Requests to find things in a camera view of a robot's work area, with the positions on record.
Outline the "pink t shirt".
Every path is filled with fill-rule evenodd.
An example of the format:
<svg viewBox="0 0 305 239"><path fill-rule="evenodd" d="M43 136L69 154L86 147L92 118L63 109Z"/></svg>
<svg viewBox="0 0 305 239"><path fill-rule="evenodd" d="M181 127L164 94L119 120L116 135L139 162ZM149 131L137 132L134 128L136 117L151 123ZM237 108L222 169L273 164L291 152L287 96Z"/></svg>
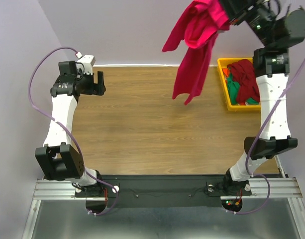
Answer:
<svg viewBox="0 0 305 239"><path fill-rule="evenodd" d="M178 67L172 99L187 94L184 104L188 105L201 95L216 39L229 27L219 1L194 0L187 6L162 48L162 52L174 51L182 41L188 47Z"/></svg>

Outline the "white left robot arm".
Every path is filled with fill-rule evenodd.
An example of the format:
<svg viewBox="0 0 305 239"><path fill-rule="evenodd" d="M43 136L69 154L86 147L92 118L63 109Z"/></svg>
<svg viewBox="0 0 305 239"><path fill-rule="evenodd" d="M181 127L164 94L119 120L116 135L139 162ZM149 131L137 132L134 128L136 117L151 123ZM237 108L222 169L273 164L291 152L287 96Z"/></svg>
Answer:
<svg viewBox="0 0 305 239"><path fill-rule="evenodd" d="M72 124L81 94L102 96L105 93L103 72L94 82L94 56L85 55L77 61L59 62L59 76L50 89L52 97L51 122L42 147L35 157L46 180L68 181L89 197L104 192L97 170L85 167L80 147L72 138Z"/></svg>

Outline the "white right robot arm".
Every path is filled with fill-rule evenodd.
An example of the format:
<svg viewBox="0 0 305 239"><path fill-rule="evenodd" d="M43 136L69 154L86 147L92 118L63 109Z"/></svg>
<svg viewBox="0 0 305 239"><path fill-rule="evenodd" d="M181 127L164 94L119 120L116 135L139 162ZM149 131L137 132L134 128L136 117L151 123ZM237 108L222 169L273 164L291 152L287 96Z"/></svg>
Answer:
<svg viewBox="0 0 305 239"><path fill-rule="evenodd" d="M232 195L250 191L248 180L260 165L298 145L287 123L286 91L290 87L289 48L305 39L305 9L288 10L277 18L267 0L222 0L220 4L230 23L246 22L263 44L252 58L260 94L261 128L256 137L245 138L244 153L223 178L223 192Z"/></svg>

